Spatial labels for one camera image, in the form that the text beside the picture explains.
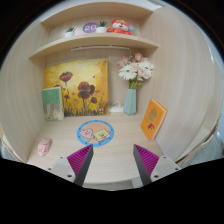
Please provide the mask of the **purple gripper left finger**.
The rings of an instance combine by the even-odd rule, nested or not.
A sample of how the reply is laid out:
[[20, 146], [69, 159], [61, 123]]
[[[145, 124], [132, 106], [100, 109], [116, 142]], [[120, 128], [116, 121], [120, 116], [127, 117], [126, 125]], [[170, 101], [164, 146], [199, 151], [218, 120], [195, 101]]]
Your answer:
[[90, 144], [69, 156], [60, 156], [46, 170], [76, 185], [82, 186], [92, 157], [93, 145]]

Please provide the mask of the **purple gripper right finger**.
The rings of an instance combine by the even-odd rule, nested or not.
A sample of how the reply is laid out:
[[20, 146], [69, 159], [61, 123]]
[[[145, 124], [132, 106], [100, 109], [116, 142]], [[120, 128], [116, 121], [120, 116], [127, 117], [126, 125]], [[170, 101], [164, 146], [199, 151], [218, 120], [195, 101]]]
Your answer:
[[167, 155], [157, 156], [139, 145], [134, 145], [133, 155], [143, 185], [180, 170], [180, 167]]

